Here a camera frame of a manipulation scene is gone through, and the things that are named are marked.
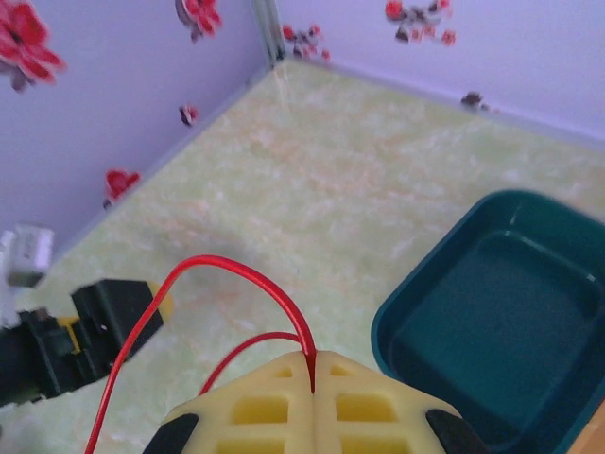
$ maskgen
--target light green floor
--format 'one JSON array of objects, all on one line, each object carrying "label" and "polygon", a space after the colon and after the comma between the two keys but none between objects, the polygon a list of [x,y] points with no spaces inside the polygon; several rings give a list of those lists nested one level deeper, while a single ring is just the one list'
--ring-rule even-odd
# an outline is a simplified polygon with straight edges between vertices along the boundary
[{"label": "light green floor", "polygon": [[[289,61],[73,249],[20,307],[74,311],[102,277],[161,282],[217,253],[283,286],[322,349],[374,367],[375,310],[485,194],[537,189],[605,218],[595,152]],[[190,271],[170,324],[123,370],[97,453],[140,454],[166,413],[253,334],[289,330],[280,309],[224,271]],[[293,345],[259,345],[221,382]],[[3,454],[81,453],[103,383],[0,412]]]}]

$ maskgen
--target black mechanical part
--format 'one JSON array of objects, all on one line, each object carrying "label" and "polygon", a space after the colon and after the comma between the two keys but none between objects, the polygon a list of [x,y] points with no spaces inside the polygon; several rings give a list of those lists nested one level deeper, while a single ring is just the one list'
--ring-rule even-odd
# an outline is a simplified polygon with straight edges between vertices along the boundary
[{"label": "black mechanical part", "polygon": [[446,454],[490,454],[471,426],[454,414],[433,409],[426,412],[426,421]]},{"label": "black mechanical part", "polygon": [[186,413],[160,426],[143,454],[181,454],[198,421],[199,416]]},{"label": "black mechanical part", "polygon": [[[79,319],[60,323],[44,308],[20,312],[0,332],[0,407],[75,391],[106,376],[153,294],[147,282],[102,280],[72,294]],[[162,326],[155,313],[131,358]]]}]

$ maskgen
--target lavender wall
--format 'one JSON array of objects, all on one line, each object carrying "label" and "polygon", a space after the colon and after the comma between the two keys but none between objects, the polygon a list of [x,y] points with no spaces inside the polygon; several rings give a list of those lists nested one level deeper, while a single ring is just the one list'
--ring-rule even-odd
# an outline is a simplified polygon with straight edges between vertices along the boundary
[{"label": "lavender wall", "polygon": [[[418,8],[438,19],[428,30],[435,36],[423,33],[421,21],[388,20],[387,5],[396,17],[397,2],[277,0],[282,25],[294,32],[320,27],[335,67],[456,102],[479,92],[486,110],[605,142],[604,2],[399,3],[408,17]],[[433,4],[439,11],[428,11]],[[396,38],[400,24],[407,42]],[[443,41],[445,32],[452,34]],[[286,47],[292,52],[294,43]]]},{"label": "lavender wall", "polygon": [[[22,93],[0,74],[0,229],[42,222],[63,247],[102,213],[106,170],[145,178],[266,70],[250,0],[217,0],[222,26],[194,43],[180,1],[30,2],[66,69]],[[0,0],[0,22],[16,3]],[[199,108],[192,129],[179,112],[187,102]]]}]

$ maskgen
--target dark green tray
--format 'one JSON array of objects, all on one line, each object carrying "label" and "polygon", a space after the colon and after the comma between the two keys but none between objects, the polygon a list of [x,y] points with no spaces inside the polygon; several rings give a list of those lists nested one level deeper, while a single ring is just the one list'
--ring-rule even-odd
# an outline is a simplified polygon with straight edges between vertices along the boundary
[{"label": "dark green tray", "polygon": [[381,370],[493,453],[566,452],[605,397],[605,226],[527,191],[478,202],[378,310]]}]

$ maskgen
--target red wire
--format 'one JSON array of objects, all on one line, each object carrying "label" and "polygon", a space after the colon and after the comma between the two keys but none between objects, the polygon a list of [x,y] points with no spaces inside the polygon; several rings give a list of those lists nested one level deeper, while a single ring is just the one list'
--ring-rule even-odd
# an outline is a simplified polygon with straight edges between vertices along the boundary
[{"label": "red wire", "polygon": [[315,348],[315,343],[313,342],[313,336],[311,335],[309,325],[306,323],[303,314],[296,307],[290,297],[287,296],[283,290],[281,290],[266,276],[264,276],[258,271],[253,270],[250,267],[247,267],[246,265],[218,255],[197,255],[195,257],[183,260],[179,265],[175,267],[173,271],[170,272],[170,274],[168,274],[164,283],[153,298],[153,301],[145,310],[139,321],[132,328],[132,331],[130,331],[130,334],[124,341],[124,345],[122,346],[120,352],[115,358],[112,370],[110,371],[110,374],[107,378],[105,390],[103,390],[103,394],[101,395],[101,402],[99,404],[98,412],[96,413],[95,423],[93,424],[91,436],[88,440],[88,444],[86,445],[86,449],[84,450],[84,454],[93,454],[95,452],[98,436],[101,431],[101,427],[103,426],[105,413],[107,412],[107,407],[109,406],[110,398],[112,396],[113,385],[115,384],[115,380],[117,379],[117,375],[120,372],[120,368],[122,367],[122,364],[124,364],[126,356],[132,348],[132,345],[139,337],[141,331],[143,331],[143,328],[149,322],[155,311],[158,309],[160,303],[164,299],[165,295],[168,293],[168,291],[170,290],[174,282],[179,278],[179,276],[190,268],[200,265],[211,265],[218,268],[222,268],[224,270],[234,272],[235,274],[238,274],[248,279],[249,281],[256,284],[258,287],[262,288],[282,307],[285,314],[288,316],[290,321],[292,321],[292,324],[294,325],[294,328],[298,334],[302,352],[306,357],[306,363],[309,369],[311,391],[313,392],[315,390],[315,360],[317,355],[317,349]]},{"label": "red wire", "polygon": [[229,353],[229,355],[227,355],[222,361],[220,361],[220,363],[216,366],[216,368],[213,370],[213,372],[210,374],[210,376],[206,380],[206,383],[204,383],[204,386],[202,386],[201,390],[199,390],[198,395],[206,394],[210,391],[210,389],[212,388],[212,385],[215,384],[215,381],[218,378],[218,376],[229,365],[229,363],[231,361],[233,361],[233,359],[237,355],[242,353],[248,347],[252,347],[254,344],[256,344],[258,342],[268,341],[269,339],[285,339],[288,341],[300,342],[299,337],[296,334],[277,331],[277,332],[259,334],[258,336],[254,336],[253,338],[248,339],[243,343],[240,343]]}]

